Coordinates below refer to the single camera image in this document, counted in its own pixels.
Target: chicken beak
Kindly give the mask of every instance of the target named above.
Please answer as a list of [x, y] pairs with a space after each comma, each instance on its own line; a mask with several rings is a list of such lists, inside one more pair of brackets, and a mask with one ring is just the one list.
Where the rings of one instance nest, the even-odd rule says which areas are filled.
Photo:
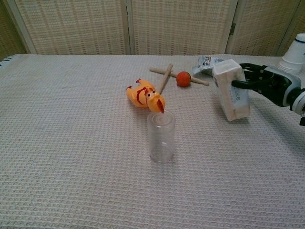
[[164, 113], [164, 107], [163, 107], [163, 104], [162, 104], [160, 99], [158, 99], [157, 105], [158, 105], [158, 108], [159, 108], [160, 112]]

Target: robotic arm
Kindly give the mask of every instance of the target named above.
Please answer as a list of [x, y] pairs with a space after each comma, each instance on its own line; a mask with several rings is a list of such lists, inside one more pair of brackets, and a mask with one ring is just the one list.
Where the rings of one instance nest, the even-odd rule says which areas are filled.
[[277, 106], [290, 106], [291, 111], [301, 115], [300, 125], [305, 126], [305, 88], [301, 89], [299, 78], [271, 66], [240, 65], [246, 81], [232, 81], [233, 87], [258, 92]]

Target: white tablecloth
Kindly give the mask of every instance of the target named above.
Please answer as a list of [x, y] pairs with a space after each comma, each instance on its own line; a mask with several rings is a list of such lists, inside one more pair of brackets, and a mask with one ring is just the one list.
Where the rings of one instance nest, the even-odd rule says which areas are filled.
[[[276, 65], [280, 57], [216, 55]], [[199, 56], [15, 55], [0, 66], [0, 226], [305, 228], [305, 127], [250, 91], [228, 122], [209, 86], [163, 95], [176, 116], [170, 163], [148, 154], [148, 109], [127, 99], [149, 67], [192, 71]], [[305, 67], [298, 74], [305, 87]]]

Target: woven screen panel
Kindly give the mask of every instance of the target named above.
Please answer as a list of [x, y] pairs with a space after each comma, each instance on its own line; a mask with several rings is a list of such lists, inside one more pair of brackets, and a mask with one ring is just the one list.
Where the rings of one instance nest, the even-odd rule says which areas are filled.
[[0, 1], [0, 60], [14, 55], [26, 53], [15, 27]]
[[293, 20], [293, 23], [290, 24], [293, 29], [289, 31], [289, 34], [286, 34], [286, 36], [289, 36], [289, 39], [286, 42], [281, 55], [284, 55], [288, 51], [292, 41], [298, 33], [305, 33], [305, 0], [302, 0], [299, 4], [295, 17], [296, 18]]
[[235, 4], [231, 0], [133, 0], [135, 53], [224, 53], [232, 7]]
[[37, 54], [125, 54], [120, 0], [16, 0]]
[[297, 4], [295, 0], [247, 1], [231, 54], [275, 55]]

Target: wooden drumstick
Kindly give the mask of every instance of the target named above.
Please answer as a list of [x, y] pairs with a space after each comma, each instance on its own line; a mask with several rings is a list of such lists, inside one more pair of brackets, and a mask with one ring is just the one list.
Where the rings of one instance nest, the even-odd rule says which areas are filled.
[[[160, 68], [149, 68], [149, 71], [153, 72], [153, 73], [160, 73], [160, 74], [165, 74], [165, 70], [163, 69], [160, 69]], [[172, 76], [172, 77], [177, 77], [177, 74], [178, 73], [174, 73], [174, 72], [170, 72], [169, 75]], [[200, 83], [200, 84], [203, 84], [203, 85], [210, 85], [209, 82], [207, 81], [203, 81], [203, 80], [200, 80], [200, 79], [197, 79], [195, 77], [191, 77], [191, 81], [194, 82], [194, 83]]]
[[168, 66], [168, 68], [166, 69], [166, 71], [164, 71], [164, 73], [163, 73], [164, 77], [163, 77], [162, 82], [161, 82], [161, 84], [159, 86], [158, 93], [160, 93], [160, 94], [162, 93], [162, 90], [163, 90], [163, 88], [164, 88], [164, 86], [166, 84], [166, 81], [167, 81], [167, 79], [169, 77], [169, 73], [171, 72], [172, 68], [173, 68], [173, 65], [170, 64]]

